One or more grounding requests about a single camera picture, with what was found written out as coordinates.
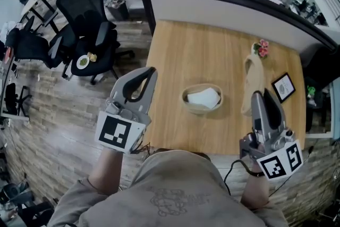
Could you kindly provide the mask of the person's dark trousers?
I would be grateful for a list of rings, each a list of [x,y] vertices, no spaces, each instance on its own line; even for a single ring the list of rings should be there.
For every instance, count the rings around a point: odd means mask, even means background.
[[[171,149],[166,149],[166,148],[159,148],[159,149],[156,149],[154,152],[153,152],[153,155],[156,154],[156,153],[161,153],[161,152],[167,152],[167,151],[172,151]],[[200,157],[203,157],[209,161],[211,161],[210,157],[204,153],[197,153],[197,152],[189,152],[189,153],[192,153],[192,154],[196,154]]]

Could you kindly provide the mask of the white paper napkin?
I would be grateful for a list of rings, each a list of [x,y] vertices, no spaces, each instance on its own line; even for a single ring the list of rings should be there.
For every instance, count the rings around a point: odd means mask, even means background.
[[[210,87],[197,93],[188,94],[187,99],[190,104],[203,105],[208,109],[213,109],[219,104],[221,97],[215,89]]]

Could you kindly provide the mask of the white plate with green food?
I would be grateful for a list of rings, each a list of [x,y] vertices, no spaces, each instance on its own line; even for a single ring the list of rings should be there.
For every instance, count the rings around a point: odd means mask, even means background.
[[[90,62],[90,59],[88,55],[82,55],[78,58],[76,62],[76,67],[79,70],[83,70],[88,66],[89,62]]]

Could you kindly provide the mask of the black mesh office chair with headrest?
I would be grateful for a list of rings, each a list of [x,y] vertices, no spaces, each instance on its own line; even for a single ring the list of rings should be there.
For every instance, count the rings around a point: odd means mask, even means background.
[[[115,77],[114,62],[121,56],[135,56],[134,51],[119,51],[116,25],[107,19],[104,0],[56,0],[56,6],[67,19],[77,37],[76,46],[71,53],[71,73],[78,77],[90,77],[95,85],[99,74],[110,71]],[[80,56],[88,52],[97,55],[96,62],[89,62],[83,69],[77,69]]]

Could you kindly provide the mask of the wooden desk with white legs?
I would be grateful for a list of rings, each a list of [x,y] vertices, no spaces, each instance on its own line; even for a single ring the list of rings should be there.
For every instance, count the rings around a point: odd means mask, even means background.
[[[157,69],[144,135],[155,148],[237,155],[239,141],[251,131],[243,116],[244,60],[260,37],[186,22],[156,24],[147,65]],[[221,107],[206,115],[190,113],[181,101],[185,88],[211,83],[221,88]]]

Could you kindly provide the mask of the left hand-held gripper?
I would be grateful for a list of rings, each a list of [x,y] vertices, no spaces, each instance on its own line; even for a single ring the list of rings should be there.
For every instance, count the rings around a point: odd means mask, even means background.
[[[155,67],[135,69],[120,77],[100,111],[95,140],[103,147],[124,154],[150,152],[150,144],[143,143],[147,126],[151,123],[148,111],[155,91],[158,72]],[[141,88],[137,98],[132,98]]]

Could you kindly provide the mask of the woven basket lid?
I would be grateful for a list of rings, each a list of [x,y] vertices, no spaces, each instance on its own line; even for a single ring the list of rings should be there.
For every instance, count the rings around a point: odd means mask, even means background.
[[[250,54],[244,61],[245,82],[244,95],[241,113],[244,116],[251,116],[251,97],[258,91],[262,95],[265,91],[265,73],[262,61],[258,55]]]

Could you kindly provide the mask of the black picture frame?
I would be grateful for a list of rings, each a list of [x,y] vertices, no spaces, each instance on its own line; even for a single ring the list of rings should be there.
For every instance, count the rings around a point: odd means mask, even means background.
[[[287,72],[274,80],[271,85],[281,104],[295,92],[294,84]]]

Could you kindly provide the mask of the person's beige shirt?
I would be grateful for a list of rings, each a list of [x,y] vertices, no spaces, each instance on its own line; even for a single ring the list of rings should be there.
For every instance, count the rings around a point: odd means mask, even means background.
[[[235,200],[214,164],[183,150],[156,153],[131,185],[110,196],[88,177],[60,199],[47,227],[288,227],[269,203],[248,209]]]

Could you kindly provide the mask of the small black office chair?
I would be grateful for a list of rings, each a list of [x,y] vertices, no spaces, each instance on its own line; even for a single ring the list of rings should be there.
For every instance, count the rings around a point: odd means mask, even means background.
[[[22,112],[24,117],[28,117],[23,108],[23,102],[31,98],[32,95],[29,93],[30,89],[27,86],[23,86],[21,89],[20,96],[16,94],[16,85],[15,83],[11,83],[6,87],[5,91],[5,106],[6,106],[6,114],[12,114],[19,116],[20,112]]]

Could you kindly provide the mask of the woven basket bowl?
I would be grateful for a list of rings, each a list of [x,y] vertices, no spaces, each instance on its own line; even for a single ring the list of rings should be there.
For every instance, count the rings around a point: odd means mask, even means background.
[[[203,90],[210,88],[210,87],[215,89],[221,97],[219,104],[217,106],[215,106],[213,109],[208,109],[203,105],[190,104],[188,102],[188,99],[187,99],[188,94],[197,93],[197,92],[203,91]],[[186,107],[186,109],[189,112],[191,112],[193,114],[207,114],[207,113],[210,113],[210,112],[217,110],[222,105],[224,97],[223,97],[223,92],[222,92],[222,90],[219,86],[213,85],[211,83],[200,83],[200,84],[189,86],[189,87],[185,88],[183,90],[182,94],[181,94],[181,100],[182,100],[184,106]]]

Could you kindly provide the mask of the person's left forearm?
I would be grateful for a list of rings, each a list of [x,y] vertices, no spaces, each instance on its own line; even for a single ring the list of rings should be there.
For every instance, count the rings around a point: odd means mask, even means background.
[[[120,186],[122,161],[123,153],[104,148],[88,177],[89,183],[105,195],[117,193]]]

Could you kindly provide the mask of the white partition with black trim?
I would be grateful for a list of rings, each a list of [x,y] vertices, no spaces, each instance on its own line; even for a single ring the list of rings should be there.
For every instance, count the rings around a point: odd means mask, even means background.
[[[244,32],[300,53],[339,43],[303,17],[270,0],[149,0],[154,20],[189,22]]]

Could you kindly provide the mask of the black high-back office chair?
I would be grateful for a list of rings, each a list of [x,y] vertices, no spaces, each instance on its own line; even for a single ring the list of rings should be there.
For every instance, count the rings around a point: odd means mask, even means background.
[[[303,68],[305,89],[314,87],[321,91],[327,85],[340,77],[340,45],[330,51],[320,48],[316,51],[309,64]]]

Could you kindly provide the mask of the person's right forearm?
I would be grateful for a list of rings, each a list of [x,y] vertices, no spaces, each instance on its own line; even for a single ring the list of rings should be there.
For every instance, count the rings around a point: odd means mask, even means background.
[[[248,177],[241,203],[248,209],[260,209],[269,203],[269,181],[265,176]]]

